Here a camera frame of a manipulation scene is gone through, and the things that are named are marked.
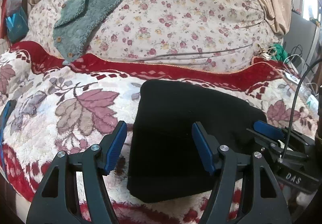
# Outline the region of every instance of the bed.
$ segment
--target bed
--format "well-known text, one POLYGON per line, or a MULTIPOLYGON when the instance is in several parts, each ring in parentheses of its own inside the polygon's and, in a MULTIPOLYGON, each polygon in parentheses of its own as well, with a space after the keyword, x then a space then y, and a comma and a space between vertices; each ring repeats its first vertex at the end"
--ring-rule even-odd
MULTIPOLYGON (((120 223, 196 223, 210 191, 143 203, 126 189, 131 126, 148 79, 182 81, 244 99, 286 126, 294 88, 274 61, 255 57, 280 42, 257 0, 124 0, 95 30, 86 54, 63 65, 53 26, 67 0, 41 0, 29 14, 23 41, 0 56, 0 110, 17 100, 4 129, 4 177, 16 194, 17 215, 28 208, 60 150, 84 151, 119 120, 129 133, 114 171, 104 177, 120 223)), ((317 121, 298 97, 294 128, 314 137, 317 121)), ((82 175, 77 175, 83 218, 89 220, 82 175)), ((237 215, 236 182, 230 218, 237 215)))

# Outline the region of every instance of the gray towel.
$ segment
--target gray towel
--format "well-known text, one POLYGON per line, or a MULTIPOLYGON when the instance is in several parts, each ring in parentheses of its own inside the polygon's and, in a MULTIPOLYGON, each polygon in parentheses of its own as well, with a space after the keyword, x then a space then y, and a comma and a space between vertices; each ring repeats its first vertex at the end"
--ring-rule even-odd
POLYGON ((68 0, 54 26, 54 45, 68 62, 83 55, 91 32, 122 0, 68 0))

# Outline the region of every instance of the plastic bag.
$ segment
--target plastic bag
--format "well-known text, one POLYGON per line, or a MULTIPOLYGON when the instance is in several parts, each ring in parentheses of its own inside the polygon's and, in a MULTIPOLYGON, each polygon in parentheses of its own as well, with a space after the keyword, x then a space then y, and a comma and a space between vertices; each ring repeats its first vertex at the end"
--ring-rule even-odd
POLYGON ((7 17, 12 16, 20 10, 22 0, 7 0, 5 4, 5 13, 7 17))
POLYGON ((11 43, 19 41, 28 32, 28 18, 22 9, 12 14, 10 17, 5 18, 5 24, 7 26, 7 34, 11 43))

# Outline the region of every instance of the black cloth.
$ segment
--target black cloth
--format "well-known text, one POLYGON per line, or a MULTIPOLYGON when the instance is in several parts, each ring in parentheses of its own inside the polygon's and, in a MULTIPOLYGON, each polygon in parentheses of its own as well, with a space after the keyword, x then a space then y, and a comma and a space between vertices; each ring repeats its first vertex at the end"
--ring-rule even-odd
POLYGON ((246 101, 183 82, 149 80, 141 87, 133 125, 128 189, 144 202, 211 190, 217 177, 204 170, 191 136, 200 121, 208 134, 235 152, 248 142, 246 129, 265 114, 246 101))

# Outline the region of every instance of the black plastic mount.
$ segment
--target black plastic mount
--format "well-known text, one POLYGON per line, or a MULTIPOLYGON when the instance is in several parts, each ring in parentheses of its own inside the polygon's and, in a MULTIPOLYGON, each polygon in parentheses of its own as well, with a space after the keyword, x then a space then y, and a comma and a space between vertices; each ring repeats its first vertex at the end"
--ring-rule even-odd
MULTIPOLYGON (((43 177, 26 224, 118 224, 102 175, 107 175, 106 158, 115 139, 124 130, 119 122, 113 133, 104 136, 99 145, 81 153, 57 153, 43 177), (84 220, 79 208, 76 172, 83 172, 84 189, 91 222, 84 220)), ((291 224, 290 214, 274 175, 260 153, 252 156, 235 153, 219 146, 200 123, 198 136, 211 152, 215 174, 220 174, 214 186, 200 224, 226 224, 237 175, 243 175, 243 188, 237 218, 229 223, 291 224)))
POLYGON ((31 203, 27 224, 118 224, 102 175, 107 171, 108 152, 120 132, 126 137, 126 123, 120 121, 112 134, 105 135, 81 153, 60 151, 45 173, 31 203), (76 172, 83 172, 86 201, 91 221, 84 220, 79 208, 76 172))
POLYGON ((199 224, 292 223, 282 191, 261 153, 235 153, 225 145, 219 146, 216 138, 208 135, 200 122, 194 124, 193 132, 194 127, 198 127, 200 132, 198 136, 194 136, 195 142, 197 138, 202 138, 202 143, 211 152, 215 174, 220 172, 220 179, 211 192, 199 224), (227 222, 235 181, 241 174, 243 186, 237 218, 227 222))
MULTIPOLYGON (((262 152, 276 179, 306 194, 315 192, 322 183, 322 167, 317 159, 315 142, 310 137, 295 130, 291 131, 289 148, 284 159, 280 159, 283 149, 278 141, 272 140, 256 131, 247 129, 251 141, 249 152, 262 152)), ((288 128, 281 129, 286 135, 288 128)))

